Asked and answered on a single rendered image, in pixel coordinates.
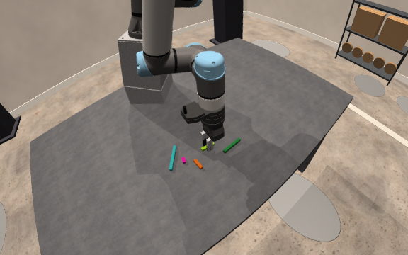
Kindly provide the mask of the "orange flat bar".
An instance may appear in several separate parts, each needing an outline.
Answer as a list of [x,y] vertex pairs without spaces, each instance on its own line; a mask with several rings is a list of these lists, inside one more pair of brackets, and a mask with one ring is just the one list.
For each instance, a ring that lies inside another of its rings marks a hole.
[[203,166],[198,162],[197,159],[194,159],[193,161],[194,161],[194,163],[198,166],[199,169],[202,169],[202,168],[203,168]]

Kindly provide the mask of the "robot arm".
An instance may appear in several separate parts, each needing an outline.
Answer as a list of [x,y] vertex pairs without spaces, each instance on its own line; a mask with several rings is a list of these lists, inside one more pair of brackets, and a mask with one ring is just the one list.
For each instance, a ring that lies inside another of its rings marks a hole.
[[224,57],[196,42],[171,48],[174,5],[175,8],[193,8],[202,1],[131,0],[128,35],[142,40],[143,51],[136,54],[140,77],[192,72],[198,95],[214,100],[225,93]]

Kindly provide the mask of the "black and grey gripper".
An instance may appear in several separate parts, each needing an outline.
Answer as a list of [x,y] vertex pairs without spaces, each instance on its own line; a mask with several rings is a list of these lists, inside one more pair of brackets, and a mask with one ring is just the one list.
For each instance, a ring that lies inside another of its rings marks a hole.
[[194,101],[183,106],[181,115],[188,124],[201,121],[204,130],[201,132],[202,143],[203,146],[207,146],[208,152],[213,150],[213,142],[225,136],[223,127],[225,121],[225,94],[215,99],[215,101],[205,101],[205,99],[198,96],[197,103]]

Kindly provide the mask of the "turquoise rod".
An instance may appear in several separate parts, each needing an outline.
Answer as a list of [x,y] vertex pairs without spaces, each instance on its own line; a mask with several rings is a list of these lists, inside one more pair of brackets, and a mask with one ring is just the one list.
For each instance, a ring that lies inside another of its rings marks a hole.
[[170,162],[170,166],[169,166],[169,171],[173,171],[175,154],[176,154],[176,145],[174,145],[174,147],[173,147],[173,151],[172,151],[172,155],[171,155],[171,162]]

